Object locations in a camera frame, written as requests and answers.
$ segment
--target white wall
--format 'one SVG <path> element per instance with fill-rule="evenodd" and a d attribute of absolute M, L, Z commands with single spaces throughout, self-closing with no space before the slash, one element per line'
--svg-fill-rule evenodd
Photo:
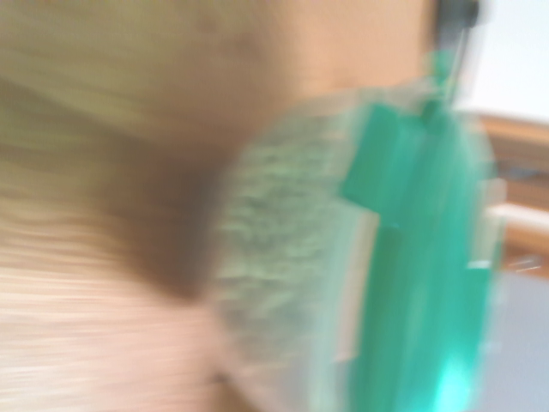
<path fill-rule="evenodd" d="M 484 1 L 458 107 L 549 123 L 549 1 Z"/>

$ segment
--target wood grain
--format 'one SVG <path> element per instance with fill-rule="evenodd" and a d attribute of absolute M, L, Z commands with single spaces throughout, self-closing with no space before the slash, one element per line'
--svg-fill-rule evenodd
<path fill-rule="evenodd" d="M 296 100 L 417 76 L 426 4 L 1 2 L 0 410 L 230 410 L 219 178 Z"/>

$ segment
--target green plastic container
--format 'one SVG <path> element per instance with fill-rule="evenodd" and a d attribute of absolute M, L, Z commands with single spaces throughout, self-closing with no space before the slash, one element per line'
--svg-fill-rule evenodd
<path fill-rule="evenodd" d="M 261 410 L 474 400 L 500 223 L 487 140 L 423 85 L 289 113 L 227 182 L 221 359 Z"/>

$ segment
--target green plastic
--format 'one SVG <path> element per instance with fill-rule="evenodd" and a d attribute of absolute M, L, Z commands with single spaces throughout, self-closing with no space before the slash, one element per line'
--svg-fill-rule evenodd
<path fill-rule="evenodd" d="M 442 100 L 415 120 L 372 110 L 341 188 L 381 217 L 352 412 L 468 410 L 492 275 L 472 260 L 479 183 L 491 177 L 482 154 Z"/>

